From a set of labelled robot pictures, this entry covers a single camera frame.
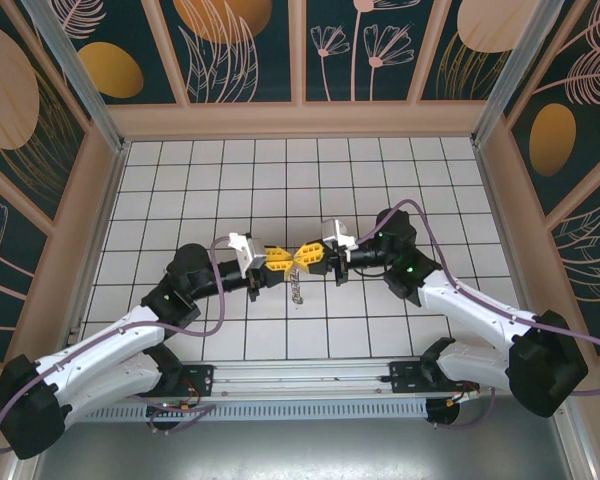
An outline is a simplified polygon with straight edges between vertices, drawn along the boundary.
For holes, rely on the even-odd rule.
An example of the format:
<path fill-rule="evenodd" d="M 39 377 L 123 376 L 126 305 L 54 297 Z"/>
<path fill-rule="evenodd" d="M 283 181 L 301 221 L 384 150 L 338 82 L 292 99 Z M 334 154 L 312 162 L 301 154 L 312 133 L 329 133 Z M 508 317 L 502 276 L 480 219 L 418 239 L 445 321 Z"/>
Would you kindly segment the grey metal base sheet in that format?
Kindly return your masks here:
<path fill-rule="evenodd" d="M 202 422 L 170 436 L 79 424 L 35 480 L 574 480 L 554 425 L 498 407 L 482 425 L 421 419 Z"/>

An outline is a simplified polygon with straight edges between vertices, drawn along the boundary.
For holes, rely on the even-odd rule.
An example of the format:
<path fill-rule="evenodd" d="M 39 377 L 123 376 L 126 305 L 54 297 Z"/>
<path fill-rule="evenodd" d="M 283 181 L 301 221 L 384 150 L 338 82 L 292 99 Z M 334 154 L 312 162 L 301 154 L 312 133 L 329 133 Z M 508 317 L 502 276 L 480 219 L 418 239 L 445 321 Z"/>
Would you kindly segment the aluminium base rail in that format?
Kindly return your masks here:
<path fill-rule="evenodd" d="M 217 361 L 189 363 L 203 371 L 201 384 L 221 401 L 283 401 L 385 398 L 381 379 L 394 359 Z"/>

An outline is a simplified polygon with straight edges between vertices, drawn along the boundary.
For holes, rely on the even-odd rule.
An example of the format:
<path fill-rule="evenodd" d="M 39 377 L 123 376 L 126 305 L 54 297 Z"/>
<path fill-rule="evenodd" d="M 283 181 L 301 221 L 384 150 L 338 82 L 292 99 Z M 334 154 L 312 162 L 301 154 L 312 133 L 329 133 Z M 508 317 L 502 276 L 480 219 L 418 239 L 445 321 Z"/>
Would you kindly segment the metal key holder with rings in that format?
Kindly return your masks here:
<path fill-rule="evenodd" d="M 304 298 L 301 292 L 300 270 L 298 267 L 291 268 L 287 282 L 289 283 L 292 303 L 295 305 L 303 305 Z"/>

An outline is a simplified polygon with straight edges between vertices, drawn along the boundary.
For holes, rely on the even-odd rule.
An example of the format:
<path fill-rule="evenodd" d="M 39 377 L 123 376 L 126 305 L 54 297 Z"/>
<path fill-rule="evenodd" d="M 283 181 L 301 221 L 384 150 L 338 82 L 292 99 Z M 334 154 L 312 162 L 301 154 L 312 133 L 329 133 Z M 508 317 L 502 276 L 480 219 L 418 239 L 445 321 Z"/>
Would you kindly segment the aluminium corner post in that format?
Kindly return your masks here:
<path fill-rule="evenodd" d="M 87 40 L 104 20 L 104 0 L 19 1 L 107 143 L 121 151 L 123 137 L 73 44 Z"/>
<path fill-rule="evenodd" d="M 558 19 L 564 1 L 539 0 L 534 7 L 473 128 L 471 143 L 475 149 L 481 148 L 500 120 L 504 108 Z"/>

